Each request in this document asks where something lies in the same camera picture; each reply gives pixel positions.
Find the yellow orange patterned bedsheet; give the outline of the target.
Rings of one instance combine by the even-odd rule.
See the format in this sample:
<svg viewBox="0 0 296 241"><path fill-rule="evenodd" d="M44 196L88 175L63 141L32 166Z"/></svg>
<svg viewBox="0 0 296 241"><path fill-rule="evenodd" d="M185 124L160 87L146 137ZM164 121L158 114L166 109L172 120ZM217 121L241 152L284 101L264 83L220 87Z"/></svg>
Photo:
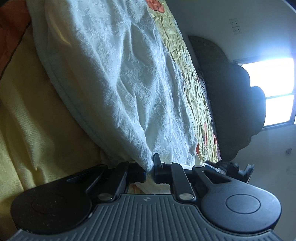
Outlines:
<svg viewBox="0 0 296 241"><path fill-rule="evenodd" d="M195 127L195 164L218 162L204 87L187 40L165 1L146 1L164 45L184 78ZM1 7L1 239L16 231L13 199L25 190L106 164L104 151L74 119L37 53L27 1Z"/></svg>

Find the bright window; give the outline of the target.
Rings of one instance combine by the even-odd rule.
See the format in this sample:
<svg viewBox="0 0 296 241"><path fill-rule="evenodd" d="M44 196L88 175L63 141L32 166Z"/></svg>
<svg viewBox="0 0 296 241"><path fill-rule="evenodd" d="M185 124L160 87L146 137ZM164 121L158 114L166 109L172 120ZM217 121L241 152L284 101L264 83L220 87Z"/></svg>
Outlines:
<svg viewBox="0 0 296 241"><path fill-rule="evenodd" d="M295 57L236 60L250 76L250 86L260 87L266 97L264 128L295 124Z"/></svg>

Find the white wall socket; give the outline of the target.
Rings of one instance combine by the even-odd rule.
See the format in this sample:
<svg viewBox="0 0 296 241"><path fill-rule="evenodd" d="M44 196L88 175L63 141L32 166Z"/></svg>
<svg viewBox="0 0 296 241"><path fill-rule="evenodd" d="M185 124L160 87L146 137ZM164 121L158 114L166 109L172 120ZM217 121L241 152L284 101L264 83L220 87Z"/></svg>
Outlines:
<svg viewBox="0 0 296 241"><path fill-rule="evenodd" d="M229 22L232 27L234 35L239 35L242 33L238 19L230 19Z"/></svg>

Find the white textured pant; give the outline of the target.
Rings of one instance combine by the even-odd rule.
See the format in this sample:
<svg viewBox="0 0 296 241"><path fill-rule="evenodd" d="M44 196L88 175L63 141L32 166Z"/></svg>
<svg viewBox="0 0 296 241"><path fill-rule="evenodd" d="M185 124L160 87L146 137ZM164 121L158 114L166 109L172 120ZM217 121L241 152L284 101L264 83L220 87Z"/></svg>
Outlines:
<svg viewBox="0 0 296 241"><path fill-rule="evenodd" d="M146 1L27 1L56 92L109 166L152 156L193 166L197 138L184 78Z"/></svg>

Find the dark green striped pillow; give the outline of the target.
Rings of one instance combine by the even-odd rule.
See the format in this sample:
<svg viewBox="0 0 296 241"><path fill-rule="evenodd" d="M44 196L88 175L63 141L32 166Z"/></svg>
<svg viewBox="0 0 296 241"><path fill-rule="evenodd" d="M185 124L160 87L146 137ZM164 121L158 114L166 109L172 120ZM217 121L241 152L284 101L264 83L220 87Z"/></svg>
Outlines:
<svg viewBox="0 0 296 241"><path fill-rule="evenodd" d="M205 80L221 158L231 161L262 130L265 94L251 87L248 72L231 63L217 44L197 36L189 41Z"/></svg>

